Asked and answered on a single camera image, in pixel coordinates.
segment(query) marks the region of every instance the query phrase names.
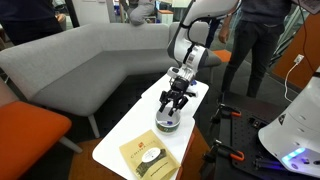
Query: power outlet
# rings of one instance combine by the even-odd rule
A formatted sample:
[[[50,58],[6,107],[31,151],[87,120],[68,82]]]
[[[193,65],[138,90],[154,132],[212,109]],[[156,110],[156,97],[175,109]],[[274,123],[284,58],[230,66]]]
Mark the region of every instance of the power outlet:
[[[299,64],[303,60],[304,56],[301,54],[298,54],[298,56],[294,59],[294,63]]]

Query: robotic arm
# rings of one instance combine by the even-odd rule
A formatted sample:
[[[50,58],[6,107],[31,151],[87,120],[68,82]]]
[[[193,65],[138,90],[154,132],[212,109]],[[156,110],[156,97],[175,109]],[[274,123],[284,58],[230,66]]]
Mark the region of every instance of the robotic arm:
[[[171,67],[168,75],[174,79],[171,89],[163,91],[160,97],[160,112],[173,101],[169,115],[182,109],[188,102],[185,93],[194,80],[198,69],[204,67],[204,63],[212,53],[203,45],[193,42],[189,37],[189,31],[194,22],[201,19],[222,19],[228,16],[230,10],[235,7],[238,0],[191,0],[180,25],[168,46],[168,54],[178,63],[180,68]]]

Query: black pole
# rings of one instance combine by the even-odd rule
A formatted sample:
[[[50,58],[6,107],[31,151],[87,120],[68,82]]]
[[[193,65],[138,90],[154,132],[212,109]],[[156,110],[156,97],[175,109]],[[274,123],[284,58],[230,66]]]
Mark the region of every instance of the black pole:
[[[65,0],[70,15],[70,19],[74,28],[79,27],[79,21],[72,0]]]

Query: white cable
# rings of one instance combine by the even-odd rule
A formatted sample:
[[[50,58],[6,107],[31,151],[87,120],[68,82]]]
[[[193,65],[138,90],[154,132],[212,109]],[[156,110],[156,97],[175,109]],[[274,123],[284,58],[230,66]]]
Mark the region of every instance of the white cable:
[[[290,102],[292,102],[292,100],[290,100],[289,98],[287,98],[287,92],[288,92],[287,81],[288,81],[288,77],[289,77],[290,72],[291,72],[298,64],[299,64],[299,63],[295,63],[295,64],[293,65],[293,67],[288,71],[287,76],[286,76],[286,80],[284,81],[284,86],[285,86],[285,88],[286,88],[286,91],[285,91],[285,93],[284,93],[284,98],[286,98],[286,100],[288,100],[288,101],[290,101]]]

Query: black shirt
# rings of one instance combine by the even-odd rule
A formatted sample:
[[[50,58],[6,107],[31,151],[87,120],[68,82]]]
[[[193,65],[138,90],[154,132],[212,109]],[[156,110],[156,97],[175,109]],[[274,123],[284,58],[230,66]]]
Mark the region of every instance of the black shirt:
[[[270,25],[282,24],[291,4],[291,0],[242,0],[241,19]]]
[[[33,21],[54,16],[52,0],[0,0],[0,21]]]

